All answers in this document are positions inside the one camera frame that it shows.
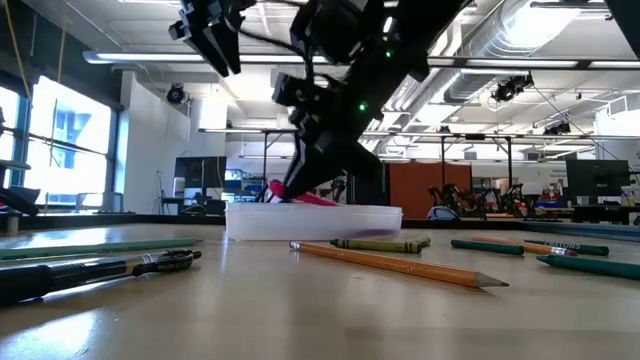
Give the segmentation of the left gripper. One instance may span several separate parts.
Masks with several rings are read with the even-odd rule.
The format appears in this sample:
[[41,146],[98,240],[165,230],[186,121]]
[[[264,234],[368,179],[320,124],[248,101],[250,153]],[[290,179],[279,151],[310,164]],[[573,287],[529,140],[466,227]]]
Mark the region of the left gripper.
[[241,72],[238,29],[241,12],[257,0],[179,0],[179,20],[169,26],[173,40],[186,39],[222,77]]

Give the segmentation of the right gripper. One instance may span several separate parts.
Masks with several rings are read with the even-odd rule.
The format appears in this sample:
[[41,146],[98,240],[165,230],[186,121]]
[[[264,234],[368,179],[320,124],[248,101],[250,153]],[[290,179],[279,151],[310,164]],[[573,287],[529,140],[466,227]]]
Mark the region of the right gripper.
[[385,104],[383,72],[349,72],[326,87],[281,73],[273,100],[292,107],[295,127],[293,159],[284,178],[282,198],[293,200],[314,187],[347,172],[371,180],[382,171],[382,162],[359,143]]

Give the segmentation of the pink highlighter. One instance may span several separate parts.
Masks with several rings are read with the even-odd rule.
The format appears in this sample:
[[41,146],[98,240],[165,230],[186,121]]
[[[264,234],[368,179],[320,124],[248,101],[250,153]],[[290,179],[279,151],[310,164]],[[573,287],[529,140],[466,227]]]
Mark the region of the pink highlighter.
[[[286,200],[285,198],[286,186],[281,181],[277,179],[271,180],[268,184],[268,188],[275,197],[278,197],[281,200]],[[304,204],[317,205],[317,206],[331,206],[331,207],[337,206],[337,203],[331,200],[326,200],[310,193],[304,193],[297,197],[291,198],[289,199],[289,202],[304,203]]]

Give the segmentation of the olive green crayon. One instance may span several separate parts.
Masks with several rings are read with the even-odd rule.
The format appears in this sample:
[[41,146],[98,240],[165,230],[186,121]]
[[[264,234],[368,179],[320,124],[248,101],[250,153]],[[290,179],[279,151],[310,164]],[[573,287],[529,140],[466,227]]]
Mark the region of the olive green crayon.
[[423,248],[431,244],[431,239],[429,237],[412,241],[335,239],[331,240],[330,244],[342,249],[420,254]]

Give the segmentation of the orange pencil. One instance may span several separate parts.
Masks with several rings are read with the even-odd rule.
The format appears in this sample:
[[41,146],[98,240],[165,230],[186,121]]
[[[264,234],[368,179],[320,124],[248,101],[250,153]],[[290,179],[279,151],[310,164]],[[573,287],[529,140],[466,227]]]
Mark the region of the orange pencil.
[[519,240],[489,237],[489,236],[473,236],[472,239],[478,242],[522,246],[526,252],[534,253],[538,255],[563,255],[563,256],[571,256],[571,257],[578,256],[578,254],[575,251],[569,250],[566,248],[534,244],[534,243],[529,243],[529,242],[524,242]]
[[471,288],[508,286],[507,282],[481,272],[463,268],[417,262],[340,248],[330,248],[306,242],[292,241],[289,243],[289,246],[292,250],[316,256]]

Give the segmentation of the dark teal marker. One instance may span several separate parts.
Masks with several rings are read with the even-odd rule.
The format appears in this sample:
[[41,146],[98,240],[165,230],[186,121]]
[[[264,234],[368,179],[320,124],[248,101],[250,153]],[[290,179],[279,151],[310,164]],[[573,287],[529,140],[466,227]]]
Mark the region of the dark teal marker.
[[458,249],[477,250],[477,251],[483,251],[483,252],[499,253],[499,254],[506,254],[506,255],[514,255],[514,256],[523,256],[525,253],[525,250],[522,246],[510,245],[510,244],[453,239],[450,241],[450,245],[453,248],[458,248]]

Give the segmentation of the light blue pencil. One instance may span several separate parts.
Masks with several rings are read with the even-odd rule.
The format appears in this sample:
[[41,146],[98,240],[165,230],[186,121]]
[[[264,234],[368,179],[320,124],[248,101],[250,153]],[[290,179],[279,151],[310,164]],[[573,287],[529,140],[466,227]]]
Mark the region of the light blue pencil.
[[36,247],[0,249],[0,261],[14,261],[23,259],[65,257],[85,254],[120,253],[154,249],[169,249],[190,247],[199,243],[193,238],[144,240],[133,242],[102,243],[94,245]]

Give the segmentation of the clear plastic supply box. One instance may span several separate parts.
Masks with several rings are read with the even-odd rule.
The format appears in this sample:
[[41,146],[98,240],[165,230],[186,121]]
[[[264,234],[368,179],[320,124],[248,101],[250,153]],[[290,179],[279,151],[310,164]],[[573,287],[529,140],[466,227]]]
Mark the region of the clear plastic supply box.
[[399,207],[370,205],[234,202],[225,210],[227,235],[238,241],[395,238],[402,218]]

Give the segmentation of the long ceiling light bar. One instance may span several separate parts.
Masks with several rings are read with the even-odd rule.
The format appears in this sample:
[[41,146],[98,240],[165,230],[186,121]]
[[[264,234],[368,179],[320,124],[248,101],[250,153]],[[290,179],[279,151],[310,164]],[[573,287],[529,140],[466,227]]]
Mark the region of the long ceiling light bar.
[[[84,59],[91,64],[178,63],[200,64],[201,56],[191,53],[107,53],[85,51]],[[246,65],[302,64],[301,57],[283,54],[241,54],[240,63]],[[640,71],[639,60],[619,59],[548,59],[548,58],[465,58],[432,56],[426,63],[433,68],[459,69],[530,69],[576,71]]]

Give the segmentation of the black computer monitor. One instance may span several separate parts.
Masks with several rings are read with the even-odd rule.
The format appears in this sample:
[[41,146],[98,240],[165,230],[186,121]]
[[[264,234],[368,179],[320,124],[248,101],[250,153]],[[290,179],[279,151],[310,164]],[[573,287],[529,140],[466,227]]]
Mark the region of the black computer monitor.
[[226,163],[225,156],[177,157],[174,176],[185,180],[186,189],[212,198],[209,190],[216,193],[224,189]]
[[628,162],[624,160],[566,160],[571,197],[613,197],[630,184]]

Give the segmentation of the black track spotlights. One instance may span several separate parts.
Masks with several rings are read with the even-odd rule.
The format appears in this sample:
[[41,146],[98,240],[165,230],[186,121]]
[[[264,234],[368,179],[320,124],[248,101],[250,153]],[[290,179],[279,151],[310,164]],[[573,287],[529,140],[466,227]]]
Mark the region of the black track spotlights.
[[525,89],[534,85],[531,74],[511,76],[507,80],[498,83],[491,97],[497,102],[509,102],[521,94]]

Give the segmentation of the black pen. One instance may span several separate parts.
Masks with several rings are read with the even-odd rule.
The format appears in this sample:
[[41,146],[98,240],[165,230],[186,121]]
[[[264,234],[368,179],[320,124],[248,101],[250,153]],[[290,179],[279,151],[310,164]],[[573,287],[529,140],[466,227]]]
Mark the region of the black pen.
[[117,278],[182,271],[201,256],[200,251],[168,250],[128,258],[100,258],[94,262],[1,269],[0,306]]

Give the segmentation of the orange partition wall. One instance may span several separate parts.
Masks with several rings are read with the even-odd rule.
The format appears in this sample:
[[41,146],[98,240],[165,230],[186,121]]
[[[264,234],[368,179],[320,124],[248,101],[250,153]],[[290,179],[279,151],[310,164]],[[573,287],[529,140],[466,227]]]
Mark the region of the orange partition wall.
[[404,220],[425,220],[433,200],[430,188],[439,190],[446,184],[454,184],[459,190],[471,188],[470,164],[450,162],[390,163],[388,170],[389,202],[400,207]]

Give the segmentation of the black aluminium table frame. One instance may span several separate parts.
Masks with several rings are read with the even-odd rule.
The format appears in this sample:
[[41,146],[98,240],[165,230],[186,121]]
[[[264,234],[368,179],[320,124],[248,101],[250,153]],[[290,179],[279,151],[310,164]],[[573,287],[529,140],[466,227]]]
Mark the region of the black aluminium table frame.
[[[73,215],[19,216],[19,230],[52,230],[128,224],[171,225],[224,225],[223,217],[183,217],[169,215]],[[627,242],[640,242],[640,227],[536,221],[482,221],[437,222],[403,220],[402,229],[529,231],[568,236],[602,238]]]

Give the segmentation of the silver ceiling duct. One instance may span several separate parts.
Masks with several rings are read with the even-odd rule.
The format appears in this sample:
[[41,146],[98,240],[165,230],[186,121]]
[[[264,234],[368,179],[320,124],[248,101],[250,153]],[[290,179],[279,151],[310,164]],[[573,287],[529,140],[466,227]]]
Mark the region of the silver ceiling duct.
[[[465,33],[455,20],[431,48],[433,56],[531,57],[555,39],[588,8],[589,0],[500,0]],[[493,80],[493,74],[435,69],[425,82],[409,77],[386,108],[416,112],[428,102],[454,105],[470,101]]]

